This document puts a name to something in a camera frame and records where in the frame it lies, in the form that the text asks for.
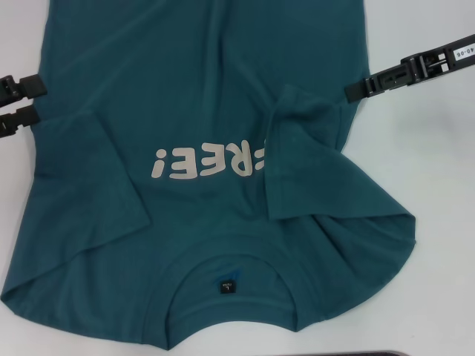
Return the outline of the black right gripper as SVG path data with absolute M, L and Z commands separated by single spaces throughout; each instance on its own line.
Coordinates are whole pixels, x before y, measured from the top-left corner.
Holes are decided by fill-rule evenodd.
M 474 35 L 451 42 L 421 54 L 424 79 L 452 73 L 474 65 Z M 357 102 L 388 90 L 416 84 L 421 79 L 414 57 L 404 59 L 397 66 L 372 74 L 344 89 L 348 102 Z

